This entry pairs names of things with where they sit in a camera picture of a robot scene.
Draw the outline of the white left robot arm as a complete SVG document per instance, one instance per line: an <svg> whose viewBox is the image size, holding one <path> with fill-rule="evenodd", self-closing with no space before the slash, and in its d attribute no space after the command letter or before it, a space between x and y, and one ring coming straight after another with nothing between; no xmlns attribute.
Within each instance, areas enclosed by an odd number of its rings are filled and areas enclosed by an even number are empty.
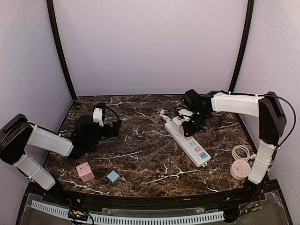
<svg viewBox="0 0 300 225"><path fill-rule="evenodd" d="M122 121L117 119L112 125L101 125L94 121L92 116L84 115L75 121L71 135L64 137L35 125L23 114L18 114L0 131L0 158L44 190L50 192L62 189L58 179L31 157L29 147L54 152L70 159L79 159L92 152L99 141L117 137L121 123Z"/></svg>

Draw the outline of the small pink charger plug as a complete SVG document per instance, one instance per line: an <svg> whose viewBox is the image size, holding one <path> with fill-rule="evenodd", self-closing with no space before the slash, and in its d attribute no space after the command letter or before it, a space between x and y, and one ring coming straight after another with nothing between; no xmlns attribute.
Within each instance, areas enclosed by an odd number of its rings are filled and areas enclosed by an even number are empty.
<svg viewBox="0 0 300 225"><path fill-rule="evenodd" d="M184 129L183 128L181 128L180 130L179 130L179 133L180 133L180 135L182 135L182 136L184 136Z"/></svg>

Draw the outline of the small blue charger plug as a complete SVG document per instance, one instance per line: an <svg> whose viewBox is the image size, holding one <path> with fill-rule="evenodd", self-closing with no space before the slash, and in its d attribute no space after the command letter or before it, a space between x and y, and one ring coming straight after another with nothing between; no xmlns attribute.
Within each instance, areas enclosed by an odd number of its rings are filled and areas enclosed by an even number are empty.
<svg viewBox="0 0 300 225"><path fill-rule="evenodd" d="M112 170L106 177L112 183L115 183L120 179L120 175L114 170Z"/></svg>

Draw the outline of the white multicolour power strip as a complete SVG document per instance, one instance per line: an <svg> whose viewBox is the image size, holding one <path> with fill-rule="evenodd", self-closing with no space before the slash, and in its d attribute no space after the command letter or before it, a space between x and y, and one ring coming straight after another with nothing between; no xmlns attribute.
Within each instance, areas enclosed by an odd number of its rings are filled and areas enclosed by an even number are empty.
<svg viewBox="0 0 300 225"><path fill-rule="evenodd" d="M206 167L208 165L208 162L211 160L211 156L194 137L185 137L180 135L180 133L172 127L171 121L165 123L165 129L174 138L182 150L188 155L196 167Z"/></svg>

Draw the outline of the white cube socket adapter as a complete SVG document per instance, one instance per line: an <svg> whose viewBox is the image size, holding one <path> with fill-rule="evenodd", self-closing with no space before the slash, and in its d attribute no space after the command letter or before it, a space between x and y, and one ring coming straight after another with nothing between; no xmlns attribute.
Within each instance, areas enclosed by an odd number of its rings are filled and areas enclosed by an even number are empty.
<svg viewBox="0 0 300 225"><path fill-rule="evenodd" d="M185 119L182 119L181 117L174 117L172 119L172 127L177 131L180 132L183 127L182 127L182 123L185 121Z"/></svg>

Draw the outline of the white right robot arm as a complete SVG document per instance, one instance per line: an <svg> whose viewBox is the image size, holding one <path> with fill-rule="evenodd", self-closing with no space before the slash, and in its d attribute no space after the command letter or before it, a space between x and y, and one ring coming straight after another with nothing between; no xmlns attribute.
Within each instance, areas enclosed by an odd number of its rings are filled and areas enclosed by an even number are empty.
<svg viewBox="0 0 300 225"><path fill-rule="evenodd" d="M254 185L263 182L277 152L294 131L297 120L292 104L273 91L250 94L213 90L199 94L190 89L183 94L181 102L191 112L182 124L186 137L205 131L206 121L214 112L256 118L256 158L247 178Z"/></svg>

